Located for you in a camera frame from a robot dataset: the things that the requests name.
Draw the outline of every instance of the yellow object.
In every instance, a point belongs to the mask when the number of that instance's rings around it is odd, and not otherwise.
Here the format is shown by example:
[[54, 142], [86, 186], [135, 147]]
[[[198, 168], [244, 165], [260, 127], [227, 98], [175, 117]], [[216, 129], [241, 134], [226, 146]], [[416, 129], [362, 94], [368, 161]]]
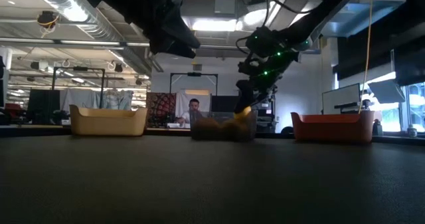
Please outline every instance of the yellow object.
[[208, 96], [210, 95], [210, 90], [185, 90], [185, 93], [192, 94], [192, 95]]
[[370, 53], [371, 53], [372, 14], [373, 14], [372, 8], [373, 8], [373, 0], [371, 0], [371, 5], [369, 7], [369, 29], [367, 31], [367, 53], [366, 53], [365, 79], [363, 81], [363, 88], [361, 90], [359, 114], [361, 113], [361, 106], [363, 105], [363, 94], [365, 93], [365, 84], [366, 84], [366, 79], [367, 79], [367, 69], [369, 67], [369, 59], [370, 59]]
[[251, 112], [251, 107], [246, 107], [242, 112], [240, 113], [234, 113], [234, 119], [241, 119], [247, 117], [247, 115]]
[[145, 130], [146, 108], [137, 111], [79, 108], [70, 105], [73, 134], [140, 136]]

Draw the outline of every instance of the orange bin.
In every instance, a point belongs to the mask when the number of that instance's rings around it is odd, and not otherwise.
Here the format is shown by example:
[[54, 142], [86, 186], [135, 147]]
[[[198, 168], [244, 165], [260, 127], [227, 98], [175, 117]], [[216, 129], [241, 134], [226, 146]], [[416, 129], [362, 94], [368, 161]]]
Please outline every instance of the orange bin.
[[357, 142], [372, 140], [373, 111], [360, 114], [299, 115], [291, 113], [298, 141]]
[[75, 105], [69, 108], [73, 134], [140, 136], [145, 130], [146, 108], [136, 111], [79, 108]]

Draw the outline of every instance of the ceiling light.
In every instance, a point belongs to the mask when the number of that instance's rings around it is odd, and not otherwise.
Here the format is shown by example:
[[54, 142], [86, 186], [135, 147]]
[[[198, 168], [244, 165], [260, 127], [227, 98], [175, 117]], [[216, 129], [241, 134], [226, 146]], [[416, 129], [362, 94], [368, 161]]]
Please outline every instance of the ceiling light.
[[88, 15], [77, 4], [64, 10], [63, 15], [70, 21], [86, 21]]
[[281, 9], [280, 5], [276, 4], [274, 1], [270, 2], [269, 15], [266, 22], [267, 26], [272, 24], [272, 22], [276, 18], [276, 15], [278, 15], [280, 9]]
[[234, 31], [236, 19], [217, 21], [214, 19], [197, 19], [192, 26], [195, 31]]
[[90, 84], [97, 85], [95, 82], [92, 82], [92, 81], [89, 81], [89, 80], [86, 80], [86, 81]]
[[247, 25], [255, 25], [266, 18], [266, 9], [249, 12], [244, 16], [244, 22]]
[[61, 41], [61, 43], [66, 45], [120, 45], [119, 42], [109, 41]]
[[112, 51], [109, 51], [109, 52], [111, 52], [111, 54], [113, 54], [118, 60], [124, 62], [124, 58], [122, 56], [117, 55], [115, 52], [112, 52]]
[[62, 13], [70, 21], [86, 21], [88, 15], [84, 10], [75, 2], [75, 0], [69, 0], [70, 7], [65, 9]]
[[118, 91], [146, 91], [146, 88], [118, 88]]
[[238, 22], [237, 22], [237, 24], [236, 24], [235, 29], [236, 29], [237, 31], [242, 31], [242, 30], [243, 30], [243, 28], [244, 28], [244, 24], [242, 23], [242, 21], [238, 21]]
[[73, 74], [71, 74], [71, 73], [69, 73], [69, 72], [64, 72], [64, 74], [66, 74], [66, 75], [68, 75], [68, 76], [71, 76], [71, 77], [73, 77], [73, 76], [74, 76]]
[[5, 38], [5, 37], [0, 37], [0, 41], [17, 42], [17, 43], [43, 43], [43, 44], [54, 43], [54, 41], [50, 39], [25, 39], [25, 38]]
[[149, 43], [142, 43], [142, 42], [140, 42], [140, 43], [128, 42], [128, 43], [127, 43], [127, 46], [130, 46], [130, 47], [149, 47]]
[[182, 20], [183, 20], [183, 22], [185, 23], [185, 25], [187, 26], [187, 27], [190, 27], [190, 22], [189, 22], [189, 19], [187, 18], [187, 17], [181, 17], [182, 18]]
[[306, 14], [298, 14], [295, 16], [294, 20], [291, 22], [291, 25], [300, 20], [302, 17], [304, 17]]
[[80, 82], [80, 83], [84, 83], [85, 81], [84, 80], [82, 80], [81, 78], [73, 78], [72, 79], [73, 81], [76, 81], [76, 82]]

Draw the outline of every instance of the ceiling duct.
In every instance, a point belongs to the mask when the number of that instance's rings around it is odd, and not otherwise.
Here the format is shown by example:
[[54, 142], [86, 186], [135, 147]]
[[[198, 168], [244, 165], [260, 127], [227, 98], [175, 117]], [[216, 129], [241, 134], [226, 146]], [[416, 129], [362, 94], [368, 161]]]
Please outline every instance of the ceiling duct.
[[[71, 22], [87, 22], [96, 25], [77, 27], [97, 41], [121, 41], [123, 37], [115, 30], [103, 14], [91, 6], [87, 0], [44, 0]], [[151, 67], [129, 47], [113, 51], [122, 56], [136, 72], [150, 74]]]

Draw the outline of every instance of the computer monitor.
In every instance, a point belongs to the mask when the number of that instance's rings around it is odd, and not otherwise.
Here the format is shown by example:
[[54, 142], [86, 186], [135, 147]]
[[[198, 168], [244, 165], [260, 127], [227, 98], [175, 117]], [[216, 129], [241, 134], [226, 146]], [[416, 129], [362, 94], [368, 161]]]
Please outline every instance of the computer monitor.
[[360, 84], [353, 84], [322, 94], [323, 114], [340, 114], [338, 105], [360, 102]]
[[5, 94], [3, 93], [4, 88], [3, 80], [0, 79], [0, 108], [5, 106]]
[[211, 112], [232, 112], [239, 96], [211, 96]]
[[59, 90], [30, 91], [27, 115], [33, 124], [50, 124], [50, 117], [55, 110], [60, 110]]

